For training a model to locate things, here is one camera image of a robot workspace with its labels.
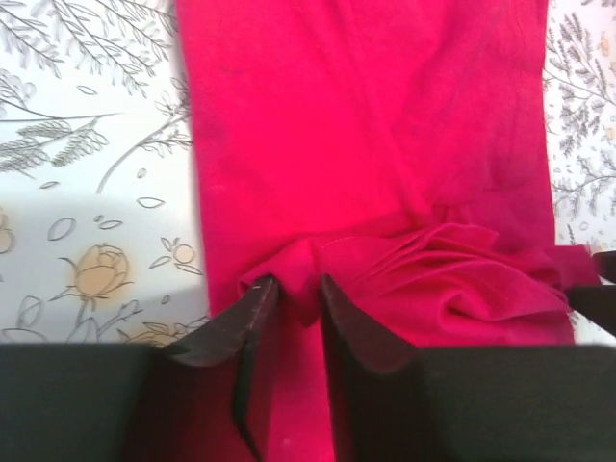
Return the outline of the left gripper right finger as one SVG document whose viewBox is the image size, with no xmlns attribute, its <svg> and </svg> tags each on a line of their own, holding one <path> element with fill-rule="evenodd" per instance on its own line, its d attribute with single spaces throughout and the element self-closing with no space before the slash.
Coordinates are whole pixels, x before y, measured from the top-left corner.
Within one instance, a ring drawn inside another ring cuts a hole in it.
<svg viewBox="0 0 616 462">
<path fill-rule="evenodd" d="M 420 348 L 321 281 L 339 461 L 611 461 L 610 346 Z"/>
</svg>

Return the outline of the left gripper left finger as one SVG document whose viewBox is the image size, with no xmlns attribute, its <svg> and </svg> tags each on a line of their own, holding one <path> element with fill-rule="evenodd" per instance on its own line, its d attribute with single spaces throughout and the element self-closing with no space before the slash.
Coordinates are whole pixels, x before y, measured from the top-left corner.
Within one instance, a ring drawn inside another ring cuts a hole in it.
<svg viewBox="0 0 616 462">
<path fill-rule="evenodd" d="M 263 277 L 183 339 L 3 344 L 5 461 L 263 461 L 279 284 Z"/>
</svg>

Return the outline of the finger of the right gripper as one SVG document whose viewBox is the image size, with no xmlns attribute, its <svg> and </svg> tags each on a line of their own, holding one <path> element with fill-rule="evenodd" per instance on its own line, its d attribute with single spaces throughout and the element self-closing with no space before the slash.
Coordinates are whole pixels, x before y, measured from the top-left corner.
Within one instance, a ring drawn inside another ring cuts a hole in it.
<svg viewBox="0 0 616 462">
<path fill-rule="evenodd" d="M 575 311 L 614 336 L 615 291 L 614 285 L 574 287 L 567 297 Z"/>
<path fill-rule="evenodd" d="M 597 267 L 598 275 L 608 282 L 616 282 L 616 251 L 602 251 L 594 253 L 593 261 Z"/>
</svg>

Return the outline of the red t-shirt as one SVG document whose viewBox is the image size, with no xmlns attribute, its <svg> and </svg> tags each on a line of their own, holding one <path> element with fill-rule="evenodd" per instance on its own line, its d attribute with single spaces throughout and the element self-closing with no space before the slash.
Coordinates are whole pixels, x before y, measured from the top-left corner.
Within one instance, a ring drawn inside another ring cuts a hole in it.
<svg viewBox="0 0 616 462">
<path fill-rule="evenodd" d="M 180 1 L 210 309 L 285 298 L 272 461 L 334 457 L 320 282 L 420 347 L 568 346 L 545 1 Z"/>
</svg>

